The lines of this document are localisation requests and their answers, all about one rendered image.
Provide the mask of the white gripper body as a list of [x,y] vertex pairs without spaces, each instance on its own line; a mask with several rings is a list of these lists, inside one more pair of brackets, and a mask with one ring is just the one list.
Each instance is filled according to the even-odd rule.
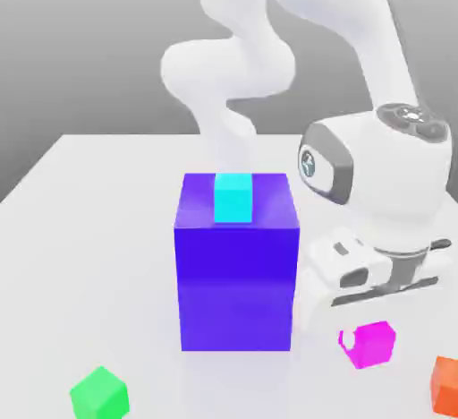
[[327,286],[313,269],[298,277],[293,304],[293,333],[307,335],[389,321],[403,332],[441,332],[453,318],[458,301],[458,272],[429,270],[410,286],[392,294],[381,289],[345,291]]

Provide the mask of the small magenta cube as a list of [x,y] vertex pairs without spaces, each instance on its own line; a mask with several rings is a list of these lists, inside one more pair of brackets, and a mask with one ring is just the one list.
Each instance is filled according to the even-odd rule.
[[355,345],[352,351],[345,351],[341,346],[342,330],[345,329],[339,331],[338,344],[356,369],[361,370],[390,361],[396,332],[387,321],[367,323],[353,329]]

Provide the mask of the small orange cube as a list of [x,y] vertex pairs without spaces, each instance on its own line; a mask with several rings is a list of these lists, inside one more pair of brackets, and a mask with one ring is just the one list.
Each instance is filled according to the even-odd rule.
[[458,360],[438,356],[430,378],[435,413],[458,418]]

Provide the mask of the small cyan cube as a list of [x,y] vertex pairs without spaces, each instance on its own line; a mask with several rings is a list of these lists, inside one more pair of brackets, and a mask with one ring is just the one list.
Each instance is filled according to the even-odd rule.
[[216,173],[214,220],[216,223],[250,223],[253,183],[250,173]]

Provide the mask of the small green cube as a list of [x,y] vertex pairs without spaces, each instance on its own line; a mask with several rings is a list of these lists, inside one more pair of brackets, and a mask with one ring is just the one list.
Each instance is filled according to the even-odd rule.
[[70,390],[76,419],[123,419],[130,412],[126,384],[99,366]]

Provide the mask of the large blue box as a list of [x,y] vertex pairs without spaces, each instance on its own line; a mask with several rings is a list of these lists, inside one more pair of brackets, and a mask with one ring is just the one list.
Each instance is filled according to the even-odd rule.
[[184,176],[174,223],[184,351],[287,351],[300,224],[286,175],[253,175],[249,224],[214,221],[212,174]]

